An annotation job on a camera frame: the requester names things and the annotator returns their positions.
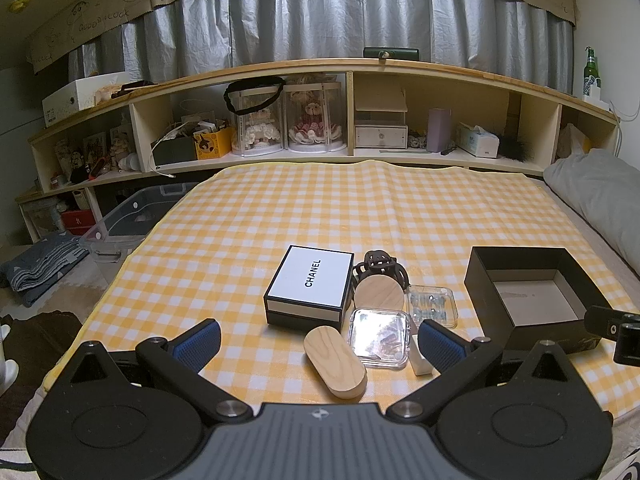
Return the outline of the grey curtain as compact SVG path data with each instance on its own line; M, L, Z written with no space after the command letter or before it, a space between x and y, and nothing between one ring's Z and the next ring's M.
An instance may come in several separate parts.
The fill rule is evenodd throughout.
M70 52L70 78L163 82L222 68L413 48L424 62L571 92L574 28L521 0L176 0Z

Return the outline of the white black Chanel box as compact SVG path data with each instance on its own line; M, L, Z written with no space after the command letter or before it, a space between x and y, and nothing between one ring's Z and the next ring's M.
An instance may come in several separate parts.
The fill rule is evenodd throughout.
M318 326L342 330L352 301L352 252L291 245L264 295L269 325L309 332Z

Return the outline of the white capped lipstick tube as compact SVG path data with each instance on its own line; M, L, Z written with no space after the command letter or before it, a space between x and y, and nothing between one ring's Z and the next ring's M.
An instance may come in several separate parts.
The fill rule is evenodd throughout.
M417 334L412 335L410 339L409 362L416 376L426 376L433 373L433 365L424 358L420 351Z

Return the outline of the large black box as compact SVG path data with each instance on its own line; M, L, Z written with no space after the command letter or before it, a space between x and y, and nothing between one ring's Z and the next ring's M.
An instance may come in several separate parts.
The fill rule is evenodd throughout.
M464 284L486 337L502 360L524 360L541 340L567 354L591 351L601 338L588 333L590 307L610 304L564 248L474 246Z

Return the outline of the white cardboard box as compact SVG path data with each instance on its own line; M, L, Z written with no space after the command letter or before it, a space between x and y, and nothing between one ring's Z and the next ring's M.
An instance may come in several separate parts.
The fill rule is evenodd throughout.
M127 72L108 73L75 79L42 101L43 118L47 127L73 114L96 105L96 92L113 84L130 81Z

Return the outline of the wooden headboard shelf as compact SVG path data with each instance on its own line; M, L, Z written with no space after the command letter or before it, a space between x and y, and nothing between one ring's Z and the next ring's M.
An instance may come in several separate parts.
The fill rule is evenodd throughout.
M572 125L612 150L617 117L559 91L414 61L320 58L150 84L81 110L30 141L39 186L17 199L32 238L55 196L98 209L96 188L248 162L388 160L539 176Z

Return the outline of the tissue box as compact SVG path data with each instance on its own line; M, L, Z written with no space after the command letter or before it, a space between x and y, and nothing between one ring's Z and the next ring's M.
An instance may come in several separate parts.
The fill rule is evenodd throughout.
M499 138L479 125L470 127L459 122L456 137L457 147L478 158L496 158L498 156Z

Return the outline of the grey pillow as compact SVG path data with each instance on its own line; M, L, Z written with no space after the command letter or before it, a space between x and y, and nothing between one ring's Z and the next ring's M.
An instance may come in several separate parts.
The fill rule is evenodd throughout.
M639 270L639 170L603 148L560 158L544 182Z

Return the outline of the dark green tin box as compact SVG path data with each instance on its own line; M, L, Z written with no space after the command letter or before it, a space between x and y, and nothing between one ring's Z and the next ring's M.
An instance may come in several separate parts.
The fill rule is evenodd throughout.
M413 48L384 48L365 47L362 51L365 58L376 58L377 60L403 60L419 61L420 51Z

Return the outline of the clear plastic storage bin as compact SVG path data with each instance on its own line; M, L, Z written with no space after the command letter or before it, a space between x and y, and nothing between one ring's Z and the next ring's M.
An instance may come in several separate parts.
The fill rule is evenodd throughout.
M189 182L144 188L85 232L80 246L93 258L107 283L114 281L127 257L195 185Z

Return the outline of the purple cylinder cup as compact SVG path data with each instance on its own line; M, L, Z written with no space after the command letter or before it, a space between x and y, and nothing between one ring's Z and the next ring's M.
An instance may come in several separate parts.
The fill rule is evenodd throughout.
M427 115L426 150L439 153L448 148L451 139L451 110L431 108Z

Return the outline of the oval wooden lid box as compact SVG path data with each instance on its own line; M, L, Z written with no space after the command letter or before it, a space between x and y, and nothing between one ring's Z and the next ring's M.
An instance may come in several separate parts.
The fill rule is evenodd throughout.
M318 326L304 338L304 350L329 392L352 400L367 387L367 370L341 333L331 326Z

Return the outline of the doll in clear case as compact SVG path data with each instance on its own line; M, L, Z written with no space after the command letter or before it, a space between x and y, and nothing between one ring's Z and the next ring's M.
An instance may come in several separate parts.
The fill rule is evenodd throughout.
M339 81L286 84L286 148L294 153L331 153L346 146Z

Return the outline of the yellow storage box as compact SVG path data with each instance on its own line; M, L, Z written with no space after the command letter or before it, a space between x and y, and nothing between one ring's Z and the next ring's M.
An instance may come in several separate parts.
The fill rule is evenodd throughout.
M235 128L227 127L215 132L199 131L194 133L197 160L221 158L231 152L231 141Z

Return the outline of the yellow checkered blanket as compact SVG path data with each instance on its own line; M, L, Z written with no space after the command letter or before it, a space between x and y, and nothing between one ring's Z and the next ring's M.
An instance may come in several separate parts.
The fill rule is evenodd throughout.
M413 283L451 289L465 338L480 334L464 286L475 246L563 247L614 308L638 307L540 183L522 174L265 162L222 170L171 209L77 338L130 350L214 318L222 346L204 368L208 380L253 406L326 402L302 336L266 321L265 292L292 245L356 258L385 250Z

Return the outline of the green glass bottle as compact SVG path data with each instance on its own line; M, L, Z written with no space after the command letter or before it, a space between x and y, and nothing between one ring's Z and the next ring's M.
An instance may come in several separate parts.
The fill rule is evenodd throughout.
M600 100L601 78L599 73L598 59L593 47L586 47L586 65L584 67L584 81L582 82L582 94L592 100Z

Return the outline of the folded dark blue cloth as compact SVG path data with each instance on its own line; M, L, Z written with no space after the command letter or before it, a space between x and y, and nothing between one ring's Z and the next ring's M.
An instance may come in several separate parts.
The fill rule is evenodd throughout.
M11 289L25 307L31 307L87 256L88 250L81 246L79 236L51 233L2 263L1 287Z

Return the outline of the small wooden drawer house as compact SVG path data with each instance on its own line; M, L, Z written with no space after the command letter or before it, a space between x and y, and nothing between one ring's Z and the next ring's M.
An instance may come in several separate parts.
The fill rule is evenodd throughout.
M397 77L356 77L356 148L408 148L407 113L406 92Z

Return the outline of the round cork frog coaster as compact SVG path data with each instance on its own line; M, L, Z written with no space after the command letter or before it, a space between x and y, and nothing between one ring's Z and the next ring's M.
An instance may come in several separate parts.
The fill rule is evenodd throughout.
M405 305L405 293L393 278L374 274L356 286L354 304L356 309L401 311Z

